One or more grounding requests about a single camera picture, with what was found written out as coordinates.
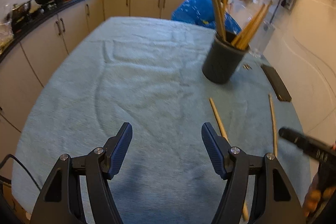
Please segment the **person's hand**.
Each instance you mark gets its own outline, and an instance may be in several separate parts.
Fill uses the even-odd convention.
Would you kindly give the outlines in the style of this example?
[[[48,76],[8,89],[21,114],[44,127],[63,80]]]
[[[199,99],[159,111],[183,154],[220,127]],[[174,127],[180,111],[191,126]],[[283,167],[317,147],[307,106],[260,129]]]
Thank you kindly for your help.
[[[321,193],[321,191],[317,189],[318,182],[319,178],[318,174],[316,173],[307,191],[302,206],[303,215],[306,218],[310,213],[313,213],[316,210],[317,205],[322,198],[324,200],[329,200],[335,191],[335,186],[332,186]]]

